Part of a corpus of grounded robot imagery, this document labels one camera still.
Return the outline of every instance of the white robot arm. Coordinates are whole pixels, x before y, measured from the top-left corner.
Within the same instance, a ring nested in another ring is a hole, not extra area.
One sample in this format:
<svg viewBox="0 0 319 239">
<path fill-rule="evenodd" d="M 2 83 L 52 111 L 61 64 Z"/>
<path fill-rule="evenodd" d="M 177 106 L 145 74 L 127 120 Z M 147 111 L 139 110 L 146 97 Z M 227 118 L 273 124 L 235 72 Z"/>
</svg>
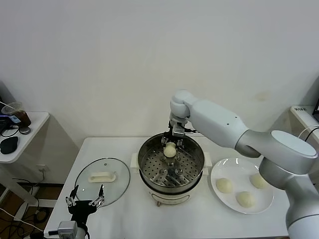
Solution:
<svg viewBox="0 0 319 239">
<path fill-rule="evenodd" d="M 233 112 L 186 90 L 170 101 L 172 135 L 184 136 L 184 126 L 193 127 L 214 143 L 233 148 L 244 156 L 264 156 L 259 172 L 274 187 L 285 190 L 290 201 L 286 225 L 291 239 L 319 238 L 319 194 L 308 172 L 317 152 L 308 143 L 279 130 L 250 130 Z"/>
</svg>

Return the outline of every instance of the electrical outlet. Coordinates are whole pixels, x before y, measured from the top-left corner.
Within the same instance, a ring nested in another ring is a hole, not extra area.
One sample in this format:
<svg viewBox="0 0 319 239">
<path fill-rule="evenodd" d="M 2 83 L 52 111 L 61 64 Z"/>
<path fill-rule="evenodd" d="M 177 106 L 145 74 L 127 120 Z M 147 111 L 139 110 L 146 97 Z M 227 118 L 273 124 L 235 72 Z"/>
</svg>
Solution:
<svg viewBox="0 0 319 239">
<path fill-rule="evenodd" d="M 46 166 L 45 164 L 37 164 L 36 165 L 36 168 L 39 170 L 39 171 L 43 171 L 43 172 L 47 172 L 49 171 L 49 168 L 48 166 Z"/>
</svg>

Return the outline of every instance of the wooden floor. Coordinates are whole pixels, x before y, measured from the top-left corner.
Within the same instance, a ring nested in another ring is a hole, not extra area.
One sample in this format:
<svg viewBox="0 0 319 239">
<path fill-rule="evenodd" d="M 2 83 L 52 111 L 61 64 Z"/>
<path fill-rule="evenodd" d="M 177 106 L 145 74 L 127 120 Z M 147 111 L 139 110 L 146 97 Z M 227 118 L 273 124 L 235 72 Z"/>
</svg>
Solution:
<svg viewBox="0 0 319 239">
<path fill-rule="evenodd" d="M 39 191 L 36 194 L 36 198 L 38 199 L 58 199 L 59 194 L 62 190 L 61 187 L 41 187 L 39 185 Z M 24 186 L 23 188 L 30 190 L 29 186 Z M 5 190 L 5 188 L 0 185 L 0 194 Z M 5 199 L 0 204 L 0 208 L 6 210 L 8 213 L 15 215 L 18 211 L 20 205 L 23 203 L 23 200 L 13 194 L 12 192 L 9 192 Z M 36 212 L 36 207 L 30 207 L 26 211 L 26 213 L 23 216 L 23 221 L 26 221 L 27 223 L 30 223 L 32 225 L 35 225 L 36 227 L 44 230 L 46 223 L 49 219 L 46 219 L 45 222 L 35 224 L 33 221 L 33 215 Z M 48 208 L 49 213 L 51 214 L 52 208 Z M 37 215 L 38 219 L 43 219 L 45 216 L 45 212 L 39 212 Z M 20 239 L 24 238 L 27 235 L 31 233 L 38 233 L 38 230 L 33 230 L 32 226 L 29 226 L 27 224 L 23 224 L 21 222 L 15 222 L 12 223 L 12 217 L 0 210 L 0 239 Z"/>
</svg>

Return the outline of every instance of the white plate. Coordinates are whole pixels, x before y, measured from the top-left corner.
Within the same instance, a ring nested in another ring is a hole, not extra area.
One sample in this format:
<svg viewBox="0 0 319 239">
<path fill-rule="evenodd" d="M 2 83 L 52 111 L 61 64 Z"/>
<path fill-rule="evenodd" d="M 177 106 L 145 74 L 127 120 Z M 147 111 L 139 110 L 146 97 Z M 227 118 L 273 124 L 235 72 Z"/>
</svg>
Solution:
<svg viewBox="0 0 319 239">
<path fill-rule="evenodd" d="M 235 211 L 245 214 L 257 214 L 265 211 L 273 202 L 274 190 L 270 184 L 265 189 L 255 188 L 249 181 L 249 177 L 258 173 L 258 165 L 242 158 L 226 158 L 216 163 L 211 171 L 210 181 L 219 199 Z M 216 180 L 227 178 L 233 184 L 233 192 L 221 193 L 216 187 Z M 242 191 L 251 192 L 256 205 L 251 208 L 242 207 L 236 200 L 236 195 Z"/>
</svg>

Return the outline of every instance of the steamed bun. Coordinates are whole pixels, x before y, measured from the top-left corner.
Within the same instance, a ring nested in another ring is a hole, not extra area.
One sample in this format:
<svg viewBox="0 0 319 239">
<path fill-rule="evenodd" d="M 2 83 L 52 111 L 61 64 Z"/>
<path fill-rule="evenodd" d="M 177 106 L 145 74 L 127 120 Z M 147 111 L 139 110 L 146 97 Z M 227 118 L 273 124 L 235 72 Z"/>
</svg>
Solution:
<svg viewBox="0 0 319 239">
<path fill-rule="evenodd" d="M 233 192 L 233 184 L 227 178 L 220 178 L 216 181 L 217 189 L 222 193 L 232 193 Z"/>
<path fill-rule="evenodd" d="M 255 188 L 263 189 L 268 186 L 266 180 L 259 173 L 250 176 L 249 180 Z"/>
<path fill-rule="evenodd" d="M 255 197 L 250 192 L 237 194 L 236 200 L 244 208 L 251 208 L 256 204 Z"/>
<path fill-rule="evenodd" d="M 164 155 L 167 157 L 167 158 L 173 158 L 175 157 L 176 155 L 176 144 L 173 143 L 173 142 L 168 142 L 166 144 L 166 147 L 164 148 Z"/>
</svg>

